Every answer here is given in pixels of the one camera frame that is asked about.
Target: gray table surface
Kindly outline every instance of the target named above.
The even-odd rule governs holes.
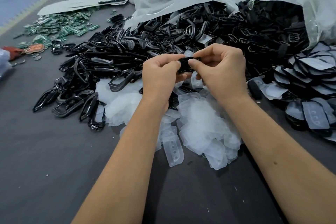
[[[115,7],[126,17],[132,5]],[[99,30],[113,8],[91,18]],[[33,37],[12,38],[38,18],[33,12],[0,38],[14,46]],[[68,43],[80,43],[71,36]],[[122,126],[101,133],[79,123],[78,115],[58,119],[51,107],[32,113],[40,95],[61,76],[66,57],[45,51],[42,59],[25,57],[0,80],[0,223],[70,223],[103,170],[119,140]],[[309,133],[290,128],[283,111],[263,101],[261,106],[316,159],[336,173],[336,147]],[[208,161],[185,149],[181,165],[170,168],[163,150],[155,153],[144,223],[286,223],[258,167],[245,146],[236,161],[214,171]]]

